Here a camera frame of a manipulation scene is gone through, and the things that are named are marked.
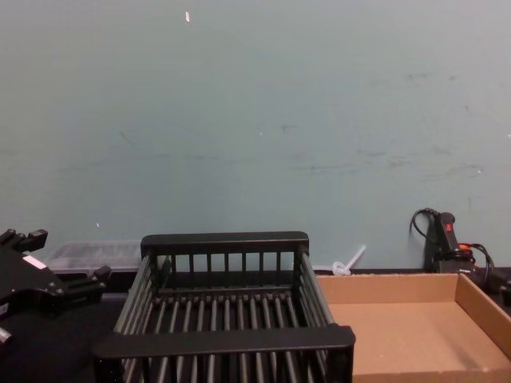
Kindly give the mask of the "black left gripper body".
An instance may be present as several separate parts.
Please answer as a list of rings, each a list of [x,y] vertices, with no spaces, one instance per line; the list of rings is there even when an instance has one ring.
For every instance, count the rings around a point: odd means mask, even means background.
[[[65,294],[62,280],[32,255],[1,248],[1,319],[30,309],[52,309]]]

